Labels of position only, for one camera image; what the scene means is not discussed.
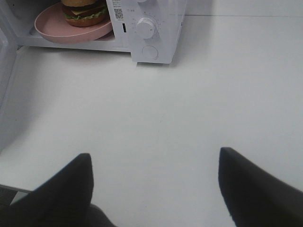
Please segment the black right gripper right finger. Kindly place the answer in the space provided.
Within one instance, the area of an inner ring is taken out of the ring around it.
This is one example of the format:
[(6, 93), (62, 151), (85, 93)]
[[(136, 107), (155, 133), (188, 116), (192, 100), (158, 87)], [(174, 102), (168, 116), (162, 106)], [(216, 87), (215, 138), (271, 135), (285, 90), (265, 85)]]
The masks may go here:
[(232, 148), (220, 149), (218, 182), (237, 227), (301, 227), (303, 192)]

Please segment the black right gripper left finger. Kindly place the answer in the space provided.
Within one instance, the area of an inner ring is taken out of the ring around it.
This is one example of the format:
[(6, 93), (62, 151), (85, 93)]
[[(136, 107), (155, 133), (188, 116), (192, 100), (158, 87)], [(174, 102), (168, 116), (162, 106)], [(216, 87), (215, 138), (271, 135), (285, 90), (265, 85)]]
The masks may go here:
[(2, 227), (112, 227), (91, 203), (94, 177), (89, 153), (77, 155), (28, 195), (0, 212)]

